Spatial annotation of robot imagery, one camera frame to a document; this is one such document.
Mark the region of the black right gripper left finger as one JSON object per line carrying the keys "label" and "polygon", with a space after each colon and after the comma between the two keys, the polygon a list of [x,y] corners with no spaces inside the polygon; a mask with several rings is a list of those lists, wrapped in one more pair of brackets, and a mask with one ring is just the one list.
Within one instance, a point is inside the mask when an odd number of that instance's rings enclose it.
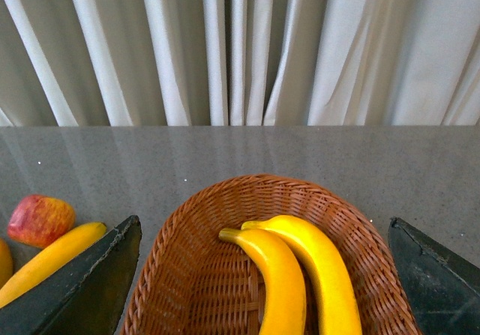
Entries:
{"label": "black right gripper left finger", "polygon": [[1,309],[2,334],[114,334],[140,254],[129,216],[38,286]]}

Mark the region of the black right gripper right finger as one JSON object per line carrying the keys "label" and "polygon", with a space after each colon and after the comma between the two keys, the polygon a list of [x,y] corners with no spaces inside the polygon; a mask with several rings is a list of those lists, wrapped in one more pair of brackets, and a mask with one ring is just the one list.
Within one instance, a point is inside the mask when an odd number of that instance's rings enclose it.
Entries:
{"label": "black right gripper right finger", "polygon": [[479,268],[396,217],[388,246],[423,334],[479,333]]}

